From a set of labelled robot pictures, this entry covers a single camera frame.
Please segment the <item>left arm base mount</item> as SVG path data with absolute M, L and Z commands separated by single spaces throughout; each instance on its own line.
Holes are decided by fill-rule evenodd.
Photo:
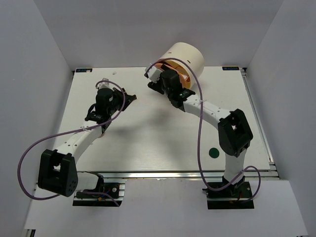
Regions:
M 79 172 L 73 206 L 119 207 L 123 201 L 125 181 L 94 172 Z

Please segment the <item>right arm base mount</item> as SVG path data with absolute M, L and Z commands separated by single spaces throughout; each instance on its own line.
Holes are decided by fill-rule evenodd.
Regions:
M 209 210 L 254 209 L 250 183 L 245 176 L 235 184 L 229 185 L 221 191 L 202 189 L 206 194 L 207 208 Z

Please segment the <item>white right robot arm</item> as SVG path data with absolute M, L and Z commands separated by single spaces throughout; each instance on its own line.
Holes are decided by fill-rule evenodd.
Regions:
M 165 94 L 172 106 L 199 117 L 200 122 L 205 121 L 217 129 L 219 145 L 225 153 L 225 171 L 221 187 L 207 187 L 214 192 L 223 191 L 229 197 L 236 196 L 244 182 L 245 155 L 253 139 L 244 112 L 221 109 L 203 101 L 194 91 L 182 87 L 175 70 L 147 69 L 145 77 L 150 80 L 148 87 Z

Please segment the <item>orange top drawer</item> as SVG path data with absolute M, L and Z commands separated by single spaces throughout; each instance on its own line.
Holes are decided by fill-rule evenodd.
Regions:
M 174 70 L 178 73 L 180 82 L 183 88 L 191 88 L 191 78 L 188 72 L 180 65 L 173 60 L 165 60 L 162 63 L 157 63 L 155 67 L 161 71 Z

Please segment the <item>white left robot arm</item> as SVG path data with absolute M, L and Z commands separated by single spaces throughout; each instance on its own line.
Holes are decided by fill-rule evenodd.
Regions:
M 76 191 L 88 191 L 93 197 L 101 196 L 104 192 L 101 175 L 78 172 L 76 163 L 85 150 L 105 133 L 112 116 L 124 111 L 136 98 L 125 90 L 99 89 L 82 128 L 56 149 L 41 154 L 38 187 L 65 197 Z

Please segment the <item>dark green round disc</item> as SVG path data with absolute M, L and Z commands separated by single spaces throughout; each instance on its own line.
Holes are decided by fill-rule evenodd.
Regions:
M 209 149 L 209 156 L 210 156 L 211 158 L 218 158 L 219 155 L 220 155 L 220 152 L 219 152 L 219 150 L 218 150 L 217 148 L 211 148 L 211 149 Z

